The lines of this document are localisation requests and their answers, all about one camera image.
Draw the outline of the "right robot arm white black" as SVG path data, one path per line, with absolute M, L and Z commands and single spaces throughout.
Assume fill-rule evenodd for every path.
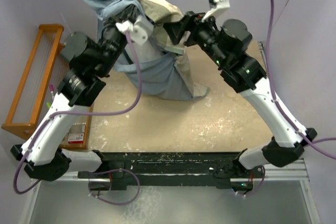
M 282 101 L 271 94 L 266 71 L 246 52 L 253 38 L 247 26 L 228 19 L 217 28 L 214 17 L 204 22 L 203 17 L 203 13 L 187 12 L 180 21 L 166 23 L 163 28 L 174 45 L 189 32 L 184 45 L 198 45 L 217 65 L 224 81 L 254 107 L 273 134 L 267 145 L 241 151 L 233 160 L 234 173 L 246 177 L 257 166 L 284 167 L 301 158 L 307 144 L 304 137 L 312 141 L 317 132 L 300 123 L 290 125 L 278 110 L 276 103 Z

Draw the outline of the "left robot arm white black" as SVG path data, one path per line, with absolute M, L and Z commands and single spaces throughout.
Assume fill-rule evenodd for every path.
M 109 17 L 103 23 L 98 42 L 80 31 L 66 38 L 60 55 L 68 62 L 69 71 L 36 131 L 26 143 L 11 149 L 30 178 L 53 181 L 66 172 L 90 172 L 96 178 L 107 174 L 108 165 L 98 151 L 68 151 L 59 145 L 78 117 L 89 111 L 106 86 L 102 78 L 109 76 L 124 52 L 127 38 L 117 25 L 134 24 L 139 13 L 138 8 L 130 5 Z

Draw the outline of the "patchwork green beige pillowcase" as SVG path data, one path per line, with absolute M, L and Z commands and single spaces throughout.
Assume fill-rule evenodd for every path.
M 101 38 L 103 23 L 109 17 L 118 15 L 129 6 L 136 7 L 136 15 L 146 17 L 154 24 L 148 40 L 134 48 L 142 73 L 142 92 L 165 100 L 192 101 L 207 96 L 209 88 L 195 82 L 191 66 L 183 45 L 183 36 L 173 45 L 164 23 L 179 21 L 181 10 L 166 0 L 83 0 L 97 16 L 96 38 Z

